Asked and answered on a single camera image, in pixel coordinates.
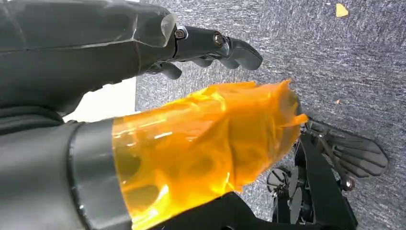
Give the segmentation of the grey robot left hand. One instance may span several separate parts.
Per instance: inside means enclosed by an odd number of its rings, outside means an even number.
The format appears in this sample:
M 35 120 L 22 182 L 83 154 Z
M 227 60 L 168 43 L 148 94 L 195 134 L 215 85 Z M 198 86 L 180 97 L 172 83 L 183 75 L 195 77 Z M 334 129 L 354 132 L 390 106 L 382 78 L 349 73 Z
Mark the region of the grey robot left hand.
M 138 114 L 64 121 L 107 84 L 177 79 L 176 61 L 260 67 L 248 43 L 176 20 L 130 0 L 1 1 L 1 229 L 262 229 L 236 191 L 307 121 L 287 80 L 215 84 Z

